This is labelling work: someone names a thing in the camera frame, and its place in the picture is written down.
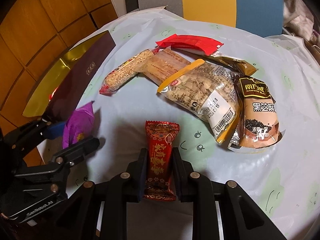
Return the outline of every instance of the white tablecloth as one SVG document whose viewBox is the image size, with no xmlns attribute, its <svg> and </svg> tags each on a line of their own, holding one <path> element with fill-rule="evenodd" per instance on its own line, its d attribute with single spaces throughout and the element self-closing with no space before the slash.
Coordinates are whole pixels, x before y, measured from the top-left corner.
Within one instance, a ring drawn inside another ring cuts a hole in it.
<svg viewBox="0 0 320 240">
<path fill-rule="evenodd" d="M 110 31 L 116 47 L 78 105 L 94 100 L 93 135 L 100 138 L 101 147 L 85 163 L 72 168 L 68 194 L 86 179 L 100 183 L 125 171 L 147 146 L 146 120 L 177 122 L 181 130 L 174 143 L 195 171 L 221 183 L 237 181 L 288 239 L 301 239 L 320 210 L 320 69 L 306 50 L 294 47 L 294 42 L 290 42 L 292 46 L 279 42 L 277 37 L 273 39 L 279 45 L 236 28 L 187 21 L 162 8 L 127 14 L 89 37 L 104 30 Z M 219 40 L 225 44 L 220 48 L 222 53 L 259 69 L 253 77 L 268 85 L 276 100 L 280 130 L 285 130 L 279 143 L 257 154 L 223 149 L 206 123 L 157 95 L 157 86 L 140 75 L 111 97 L 99 94 L 110 71 L 174 33 Z M 46 160 L 59 147 L 59 139 L 39 145 Z M 191 234 L 190 203 L 143 200 L 128 204 L 128 239 L 191 239 Z"/>
</svg>

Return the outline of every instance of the yellow sealing clip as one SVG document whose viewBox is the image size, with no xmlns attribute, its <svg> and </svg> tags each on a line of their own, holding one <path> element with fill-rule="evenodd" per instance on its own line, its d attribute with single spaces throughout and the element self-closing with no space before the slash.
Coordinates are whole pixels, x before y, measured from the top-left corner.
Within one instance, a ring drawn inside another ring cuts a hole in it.
<svg viewBox="0 0 320 240">
<path fill-rule="evenodd" d="M 157 92 L 161 93 L 161 91 L 169 86 L 173 81 L 177 78 L 181 77 L 185 73 L 189 72 L 190 70 L 202 65 L 205 61 L 203 59 L 197 59 L 196 61 L 192 62 L 188 66 L 185 66 L 183 69 L 179 70 L 177 73 L 174 73 L 172 76 L 168 77 L 162 84 L 159 86 Z"/>
</svg>

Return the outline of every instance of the multicolored headboard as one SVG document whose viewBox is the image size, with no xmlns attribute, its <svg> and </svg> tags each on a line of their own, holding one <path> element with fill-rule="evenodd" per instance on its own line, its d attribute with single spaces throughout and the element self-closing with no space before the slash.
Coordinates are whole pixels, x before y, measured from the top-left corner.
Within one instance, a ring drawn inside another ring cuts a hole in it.
<svg viewBox="0 0 320 240">
<path fill-rule="evenodd" d="M 187 20 L 224 24 L 262 37 L 282 32 L 283 0 L 138 0 L 138 2 L 139 9 L 167 5 L 169 11 Z"/>
</svg>

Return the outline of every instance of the red snack package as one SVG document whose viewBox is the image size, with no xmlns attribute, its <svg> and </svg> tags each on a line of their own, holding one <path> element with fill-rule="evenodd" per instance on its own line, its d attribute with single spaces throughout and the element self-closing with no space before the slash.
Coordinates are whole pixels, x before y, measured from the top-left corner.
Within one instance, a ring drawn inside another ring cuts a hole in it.
<svg viewBox="0 0 320 240">
<path fill-rule="evenodd" d="M 203 51 L 209 56 L 217 51 L 223 43 L 212 38 L 193 36 L 193 35 L 177 35 L 173 34 L 162 41 L 157 41 L 156 44 L 162 48 L 171 46 L 171 48 L 185 48 Z"/>
<path fill-rule="evenodd" d="M 180 126 L 172 122 L 146 121 L 149 155 L 144 198 L 175 201 L 170 189 L 172 141 Z"/>
</svg>

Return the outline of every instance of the purple object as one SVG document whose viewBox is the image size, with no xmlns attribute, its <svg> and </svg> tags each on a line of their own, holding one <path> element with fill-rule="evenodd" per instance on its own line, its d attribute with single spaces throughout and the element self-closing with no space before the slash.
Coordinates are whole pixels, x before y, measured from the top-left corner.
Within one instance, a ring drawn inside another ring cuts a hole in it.
<svg viewBox="0 0 320 240">
<path fill-rule="evenodd" d="M 92 102 L 73 111 L 63 130 L 63 149 L 91 134 L 94 122 Z"/>
</svg>

